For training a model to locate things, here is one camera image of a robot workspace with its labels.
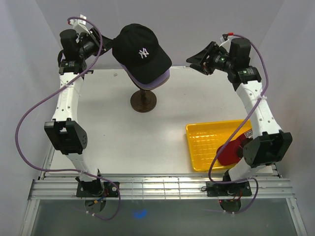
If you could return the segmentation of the black cap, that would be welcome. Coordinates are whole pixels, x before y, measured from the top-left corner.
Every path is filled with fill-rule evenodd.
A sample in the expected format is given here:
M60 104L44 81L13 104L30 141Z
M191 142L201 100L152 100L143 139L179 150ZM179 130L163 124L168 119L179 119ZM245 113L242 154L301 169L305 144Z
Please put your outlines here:
M141 24L129 24L114 39L112 55L144 84L167 71L172 61L155 33Z

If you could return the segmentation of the purple LA cap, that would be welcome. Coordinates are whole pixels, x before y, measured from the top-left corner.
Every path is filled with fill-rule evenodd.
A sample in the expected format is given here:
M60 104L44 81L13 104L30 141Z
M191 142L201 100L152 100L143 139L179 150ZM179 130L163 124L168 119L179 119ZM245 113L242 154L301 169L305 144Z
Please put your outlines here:
M133 77L132 74L127 70L127 68L123 64L120 64L120 66L125 70L125 72L129 76L129 78L132 80L132 82L138 88L143 89L143 90L156 89L156 88L162 86L163 84L165 84L168 81L168 79L170 78L170 69L168 69L167 71L165 71L162 75L160 75L156 79L151 80L148 84L144 84L144 83L140 82L138 79L136 79L135 77Z

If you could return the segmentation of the red cap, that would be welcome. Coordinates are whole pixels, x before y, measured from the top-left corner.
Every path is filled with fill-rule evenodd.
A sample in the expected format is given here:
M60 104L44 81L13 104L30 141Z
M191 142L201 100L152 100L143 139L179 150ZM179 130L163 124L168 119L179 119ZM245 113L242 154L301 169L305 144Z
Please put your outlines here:
M250 141L252 141L251 129L239 135L235 140L230 141L218 155L218 162L223 166L237 164L243 157L244 146Z

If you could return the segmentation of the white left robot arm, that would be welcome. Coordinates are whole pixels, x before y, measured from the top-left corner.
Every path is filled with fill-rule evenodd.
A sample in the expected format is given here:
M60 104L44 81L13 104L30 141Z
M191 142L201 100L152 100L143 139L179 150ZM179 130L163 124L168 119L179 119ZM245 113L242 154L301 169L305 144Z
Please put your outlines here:
M66 29L60 33L60 39L63 48L58 54L58 67L62 91L52 120L44 124L44 130L55 150L80 170L76 177L79 190L97 197L104 193L104 184L99 179L99 170L84 159L88 135L78 123L77 110L80 89L88 73L86 59L103 55L107 50L103 44L111 40L99 35L95 28L88 32Z

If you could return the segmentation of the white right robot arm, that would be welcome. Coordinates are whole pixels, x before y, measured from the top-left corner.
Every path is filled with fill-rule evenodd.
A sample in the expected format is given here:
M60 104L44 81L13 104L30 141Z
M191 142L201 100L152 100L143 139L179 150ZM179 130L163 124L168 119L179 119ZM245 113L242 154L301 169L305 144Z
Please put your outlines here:
M269 83L263 84L258 69L250 65L250 52L256 46L240 35L231 40L228 37L225 34L220 45L210 42L186 60L190 68L204 75L215 70L227 73L247 112L240 126L248 120L252 125L252 140L243 147L241 160L224 173L221 181L210 180L220 196L241 192L258 170L280 162L292 143L291 133L282 130L269 108L265 96Z

